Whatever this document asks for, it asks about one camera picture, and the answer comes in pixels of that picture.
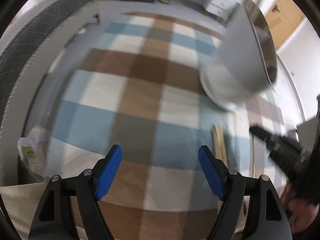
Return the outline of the person's right hand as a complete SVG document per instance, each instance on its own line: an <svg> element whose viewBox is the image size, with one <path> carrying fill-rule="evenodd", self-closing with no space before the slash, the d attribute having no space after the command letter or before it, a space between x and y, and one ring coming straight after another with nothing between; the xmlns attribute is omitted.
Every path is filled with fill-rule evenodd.
<svg viewBox="0 0 320 240"><path fill-rule="evenodd" d="M288 209L296 217L295 221L290 224L292 233L305 231L318 215L319 204L314 205L304 198L294 197L291 184L285 186L280 200L284 208Z"/></svg>

